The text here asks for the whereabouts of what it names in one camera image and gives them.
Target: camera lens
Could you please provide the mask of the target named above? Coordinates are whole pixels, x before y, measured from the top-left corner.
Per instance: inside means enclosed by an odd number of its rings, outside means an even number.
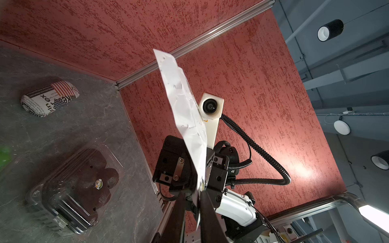
[[[205,113],[212,114],[217,109],[217,102],[214,99],[207,99],[204,101],[203,110]]]

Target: red textured panel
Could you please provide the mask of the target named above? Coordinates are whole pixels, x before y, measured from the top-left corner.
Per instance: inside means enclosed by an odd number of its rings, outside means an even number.
[[[251,191],[266,215],[344,192],[323,131],[272,11],[251,19],[180,57],[197,101],[203,92],[225,99],[223,113],[289,172],[287,186],[238,185]],[[154,71],[121,90],[152,171],[167,135],[178,135],[165,89]],[[216,141],[236,147],[241,161],[247,144],[223,122]],[[282,178],[255,152],[238,178]]]
[[[118,80],[260,0],[11,0],[0,39]]]

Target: metal bracket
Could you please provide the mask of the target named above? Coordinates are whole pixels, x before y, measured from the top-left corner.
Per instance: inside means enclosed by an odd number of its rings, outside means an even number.
[[[171,183],[172,182],[172,179],[173,177],[169,176],[169,175],[165,175],[165,174],[161,174],[161,176],[159,177],[159,180],[161,181],[164,181],[166,183]]]
[[[185,159],[182,157],[178,158],[177,165],[174,170],[173,180],[178,181],[181,177],[182,169],[184,168]]]
[[[213,163],[209,163],[208,166],[205,168],[205,186],[208,185],[209,176],[211,175]]]
[[[301,75],[300,75],[300,78],[301,78],[302,81],[303,81],[304,79],[307,79],[307,78],[308,78],[307,73],[304,74],[304,77],[303,77],[303,78],[302,78]]]

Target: plastic container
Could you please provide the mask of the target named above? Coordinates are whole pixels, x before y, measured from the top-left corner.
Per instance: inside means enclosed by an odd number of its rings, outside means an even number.
[[[123,175],[120,162],[97,139],[32,188],[28,207],[61,236],[85,234],[100,221]]]

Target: white wire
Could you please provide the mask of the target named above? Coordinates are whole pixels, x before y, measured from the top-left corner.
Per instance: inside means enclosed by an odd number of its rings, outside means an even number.
[[[343,113],[339,113],[339,114],[335,114],[335,113],[329,113],[329,114],[316,114],[316,115],[324,115],[324,122],[327,123],[327,124],[334,124],[335,122],[327,122],[326,121],[326,117],[328,115],[337,115],[337,116],[347,116],[347,115],[389,115],[389,112],[384,112],[384,113],[379,113],[379,112],[369,112],[369,113],[355,113],[354,111],[351,112],[351,113],[348,113],[348,114],[343,114]]]

